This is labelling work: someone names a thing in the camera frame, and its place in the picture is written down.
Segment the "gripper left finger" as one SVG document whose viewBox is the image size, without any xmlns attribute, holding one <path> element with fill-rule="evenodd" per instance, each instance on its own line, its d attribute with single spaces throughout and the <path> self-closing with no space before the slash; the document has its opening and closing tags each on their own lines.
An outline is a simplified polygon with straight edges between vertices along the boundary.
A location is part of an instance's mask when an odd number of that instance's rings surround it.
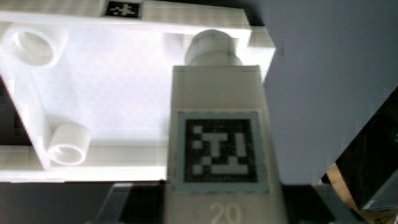
<svg viewBox="0 0 398 224">
<path fill-rule="evenodd" d="M 163 224 L 164 182 L 115 183 L 86 224 Z"/>
</svg>

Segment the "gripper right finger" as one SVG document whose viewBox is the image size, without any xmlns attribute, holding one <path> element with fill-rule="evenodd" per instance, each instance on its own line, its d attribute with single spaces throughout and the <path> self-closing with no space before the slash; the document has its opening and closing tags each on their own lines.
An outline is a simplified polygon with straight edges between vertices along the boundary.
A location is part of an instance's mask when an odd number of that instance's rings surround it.
<svg viewBox="0 0 398 224">
<path fill-rule="evenodd" d="M 283 185 L 282 193 L 289 224 L 355 224 L 347 209 L 310 185 Z"/>
</svg>

